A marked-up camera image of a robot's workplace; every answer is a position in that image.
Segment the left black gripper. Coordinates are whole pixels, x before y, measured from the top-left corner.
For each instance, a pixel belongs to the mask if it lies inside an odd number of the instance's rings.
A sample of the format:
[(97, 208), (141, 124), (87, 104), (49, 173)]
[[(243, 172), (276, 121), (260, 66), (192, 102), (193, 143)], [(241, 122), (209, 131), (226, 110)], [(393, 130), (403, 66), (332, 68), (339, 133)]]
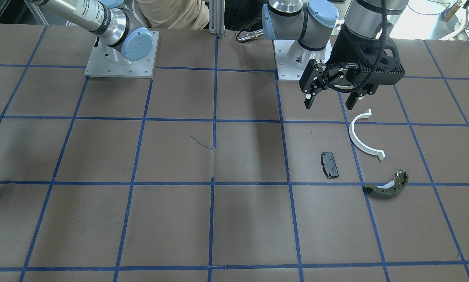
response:
[[(331, 68), (328, 78), (336, 80), (336, 87), (358, 86), (369, 74), (379, 54), (380, 40), (358, 36), (348, 27), (342, 27), (333, 46), (329, 64), (356, 64), (356, 68), (346, 69), (341, 72), (338, 67)], [(379, 85), (394, 85), (405, 75), (405, 69), (399, 58), (396, 44), (390, 37), (386, 38), (383, 54), (380, 62), (370, 77), (369, 81), (361, 89), (351, 92), (345, 102), (348, 110), (352, 110), (358, 100), (365, 95), (374, 95)], [(310, 109), (318, 93), (329, 88), (324, 80), (324, 69), (317, 60), (309, 60), (304, 72), (299, 79), (299, 87), (305, 94), (304, 104)]]

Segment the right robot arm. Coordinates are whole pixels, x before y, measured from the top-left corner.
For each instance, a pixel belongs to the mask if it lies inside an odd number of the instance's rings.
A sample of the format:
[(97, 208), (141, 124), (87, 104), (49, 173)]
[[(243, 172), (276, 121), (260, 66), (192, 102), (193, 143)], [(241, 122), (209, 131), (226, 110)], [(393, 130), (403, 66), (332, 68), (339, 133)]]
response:
[(153, 47), (152, 33), (125, 5), (123, 0), (30, 0), (95, 34), (106, 46), (134, 62), (143, 59)]

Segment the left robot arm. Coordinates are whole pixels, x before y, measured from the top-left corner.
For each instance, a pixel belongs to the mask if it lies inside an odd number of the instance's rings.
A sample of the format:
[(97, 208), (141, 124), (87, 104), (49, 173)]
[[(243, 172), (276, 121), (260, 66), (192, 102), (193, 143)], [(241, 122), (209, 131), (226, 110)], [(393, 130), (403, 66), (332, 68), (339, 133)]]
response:
[(347, 109), (380, 85), (395, 85), (405, 75), (396, 43), (390, 38), (406, 0), (353, 0), (335, 44), (330, 36), (339, 18), (327, 0), (269, 0), (262, 8), (262, 29), (238, 35), (247, 42), (259, 36), (290, 40), (287, 59), (303, 70), (299, 87), (310, 109), (318, 93), (348, 93)]

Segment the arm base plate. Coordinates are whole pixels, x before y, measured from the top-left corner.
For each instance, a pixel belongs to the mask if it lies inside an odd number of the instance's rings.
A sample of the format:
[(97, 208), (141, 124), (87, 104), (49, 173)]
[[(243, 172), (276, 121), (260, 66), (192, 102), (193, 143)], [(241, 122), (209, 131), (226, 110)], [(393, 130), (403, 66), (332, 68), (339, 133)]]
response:
[(324, 69), (332, 51), (330, 41), (317, 52), (304, 49), (296, 40), (274, 40), (273, 46), (278, 79), (282, 82), (298, 82), (310, 59), (315, 59)]
[(152, 31), (153, 47), (143, 59), (128, 61), (102, 43), (93, 47), (84, 72), (86, 77), (97, 78), (149, 78), (153, 77), (160, 33)]

